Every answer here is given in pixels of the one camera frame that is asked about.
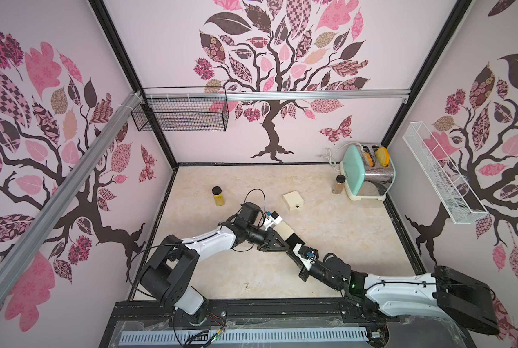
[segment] wire basket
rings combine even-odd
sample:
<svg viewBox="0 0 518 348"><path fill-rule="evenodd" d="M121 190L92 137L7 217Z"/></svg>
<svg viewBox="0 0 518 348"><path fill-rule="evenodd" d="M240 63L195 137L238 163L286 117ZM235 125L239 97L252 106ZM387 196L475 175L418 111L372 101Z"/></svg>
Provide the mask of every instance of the wire basket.
<svg viewBox="0 0 518 348"><path fill-rule="evenodd" d="M161 87L184 88L197 87ZM146 104L140 104L131 112L137 130L151 131L153 123L165 130L226 131L228 103L226 90L220 93L175 93L147 95Z"/></svg>
<svg viewBox="0 0 518 348"><path fill-rule="evenodd" d="M411 122L402 139L455 224L471 224L489 214L456 163L423 122Z"/></svg>

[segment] white cable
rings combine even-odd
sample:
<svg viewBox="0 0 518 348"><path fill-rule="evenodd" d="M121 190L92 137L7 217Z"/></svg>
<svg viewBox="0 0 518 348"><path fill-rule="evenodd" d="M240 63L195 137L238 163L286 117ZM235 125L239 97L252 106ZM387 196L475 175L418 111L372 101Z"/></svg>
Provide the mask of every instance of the white cable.
<svg viewBox="0 0 518 348"><path fill-rule="evenodd" d="M336 155L336 153L338 151L340 151L341 149L344 149L346 146L349 146L352 144L359 146L360 152L363 152L363 147L361 146L360 143L350 142L350 143L346 143L346 144L342 145L341 147L339 147L336 151L334 151L334 154L331 152L331 150L329 148L326 148L325 155L322 155L321 158L326 158L327 160L329 160L331 168L334 169L335 171L340 171L340 169L336 165L336 160L334 159L333 155Z"/></svg>

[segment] butterfly decal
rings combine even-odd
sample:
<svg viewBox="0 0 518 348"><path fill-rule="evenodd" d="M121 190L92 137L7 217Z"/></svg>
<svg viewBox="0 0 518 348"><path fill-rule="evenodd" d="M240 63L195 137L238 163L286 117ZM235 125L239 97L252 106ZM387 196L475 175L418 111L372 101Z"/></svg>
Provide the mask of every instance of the butterfly decal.
<svg viewBox="0 0 518 348"><path fill-rule="evenodd" d="M324 128L319 131L324 136L329 137L329 141L333 144L336 144L336 142L339 141L340 135L342 137L351 137L350 133L352 133L352 130L350 130L350 125L352 124L352 116L348 116L340 123L340 126L338 129L332 129L332 128Z"/></svg>
<svg viewBox="0 0 518 348"><path fill-rule="evenodd" d="M143 170L141 171L141 174L139 174L139 182L142 182L146 179L151 180L152 178L155 177L154 171L151 167L154 166L154 163L157 161L153 158L152 155L149 155L149 152L147 151L147 149L145 149L143 147L143 145L141 145L141 156L143 156L143 161L145 162L145 168L143 168Z"/></svg>

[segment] small white box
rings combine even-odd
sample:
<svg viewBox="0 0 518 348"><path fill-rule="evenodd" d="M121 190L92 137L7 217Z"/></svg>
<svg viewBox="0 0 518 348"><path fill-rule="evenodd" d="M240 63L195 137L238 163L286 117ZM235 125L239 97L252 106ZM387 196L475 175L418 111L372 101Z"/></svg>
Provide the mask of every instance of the small white box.
<svg viewBox="0 0 518 348"><path fill-rule="evenodd" d="M297 191L292 191L285 194L283 197L284 203L288 207L288 210L293 211L304 205L304 199L301 198Z"/></svg>

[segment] wall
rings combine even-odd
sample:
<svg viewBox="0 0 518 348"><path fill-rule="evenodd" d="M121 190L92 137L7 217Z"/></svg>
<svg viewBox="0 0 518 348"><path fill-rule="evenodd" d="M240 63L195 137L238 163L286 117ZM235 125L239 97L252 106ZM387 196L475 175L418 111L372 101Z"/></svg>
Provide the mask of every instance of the wall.
<svg viewBox="0 0 518 348"><path fill-rule="evenodd" d="M475 3L391 144L398 173L391 196L428 270L450 266L496 292L501 334L472 334L476 344L518 347L518 0L495 5ZM444 144L487 218L452 223L402 140L413 121Z"/></svg>
<svg viewBox="0 0 518 348"><path fill-rule="evenodd" d="M130 88L90 6L0 1L0 261ZM130 120L0 307L0 347L97 346L169 168Z"/></svg>
<svg viewBox="0 0 518 348"><path fill-rule="evenodd" d="M408 89L455 1L198 3L108 2L144 87ZM322 162L346 140L380 142L401 102L233 103L226 132L165 134L179 162Z"/></svg>

